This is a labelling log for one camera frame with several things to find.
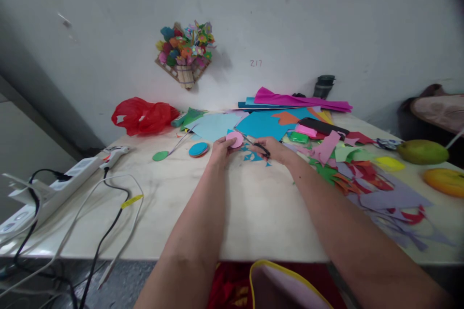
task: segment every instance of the thermos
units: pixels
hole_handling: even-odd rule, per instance
[[[314,86],[313,97],[326,99],[329,95],[332,86],[334,85],[335,76],[333,75],[321,75],[318,77],[318,81]]]

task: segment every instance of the blue paper circle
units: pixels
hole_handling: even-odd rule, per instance
[[[188,154],[192,156],[201,155],[203,151],[206,150],[207,148],[208,148],[208,144],[206,142],[199,142],[193,145],[192,147],[190,147]]]

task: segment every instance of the table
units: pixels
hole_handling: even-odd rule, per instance
[[[337,126],[360,131],[371,138],[398,139],[351,114],[333,113]],[[166,134],[145,137],[124,136],[112,145],[134,149],[120,158],[110,174],[132,174],[141,184],[145,201],[141,218],[129,245],[121,258],[126,260],[157,260],[177,218],[185,207],[203,170],[210,152],[202,158],[191,158],[188,149],[195,141],[187,136],[184,142],[161,162],[152,160],[158,151],[171,150],[177,143],[177,129]],[[378,156],[390,155],[402,161],[397,153],[373,145],[365,149]],[[254,261],[260,258],[294,262],[327,262],[316,231],[310,221],[297,188],[287,169],[275,161],[265,163],[243,161],[245,152],[233,155],[227,171],[227,213],[222,260]],[[420,252],[410,245],[405,252],[421,265],[461,264],[464,240],[464,199],[444,195],[425,184],[421,173],[442,167],[460,170],[450,163],[438,166],[418,166],[404,162],[406,168],[395,176],[434,203],[427,213],[434,224],[456,247],[426,241],[429,249]],[[30,257],[51,257],[57,250],[85,194],[103,177],[98,170],[76,193],[36,231],[25,247]],[[128,178],[113,180],[114,184],[139,194]],[[84,207],[69,238],[62,257],[93,258],[98,242],[113,221],[124,193],[101,184]],[[112,233],[101,248],[101,258],[111,259],[130,231],[139,202],[124,209]],[[416,226],[423,233],[431,231],[427,222]],[[19,244],[5,245],[0,254],[14,255]]]

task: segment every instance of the floor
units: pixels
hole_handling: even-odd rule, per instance
[[[10,259],[1,259],[0,267],[10,264]],[[42,264],[44,260],[33,261],[34,264]],[[72,283],[80,283],[88,275],[91,262],[88,260],[65,260],[65,274]],[[108,262],[99,261],[96,269],[99,269],[93,278],[90,290],[86,300],[88,309],[127,309],[132,308],[137,300],[146,278],[150,274],[155,262],[141,261],[119,261],[117,262],[108,281],[100,290],[97,290],[98,280],[106,269]],[[328,265],[330,274],[335,284],[341,290],[342,296],[348,304],[349,309],[360,308],[356,300],[351,295],[349,288],[346,286],[335,267]],[[447,289],[453,295],[459,295],[460,284],[464,275],[464,267],[425,267],[428,272],[440,285]],[[35,278],[28,283],[28,289],[40,290],[50,289],[53,283],[48,280]],[[85,282],[76,287],[76,295],[81,298]],[[4,309],[72,309],[71,299],[68,295],[59,296],[52,306],[43,304],[48,300],[50,295],[24,295],[24,294],[7,294],[0,299],[0,308]]]

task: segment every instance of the scissors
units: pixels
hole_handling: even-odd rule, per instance
[[[259,147],[260,149],[262,149],[265,153],[262,154],[264,157],[266,157],[267,159],[269,159],[269,157],[271,156],[271,153],[263,146],[261,145],[260,143],[257,143],[257,142],[251,142],[250,139],[248,139],[240,130],[238,130],[237,128],[233,128],[236,132],[239,132],[240,134],[242,134],[243,138],[248,141],[251,145],[253,146],[257,146]]]

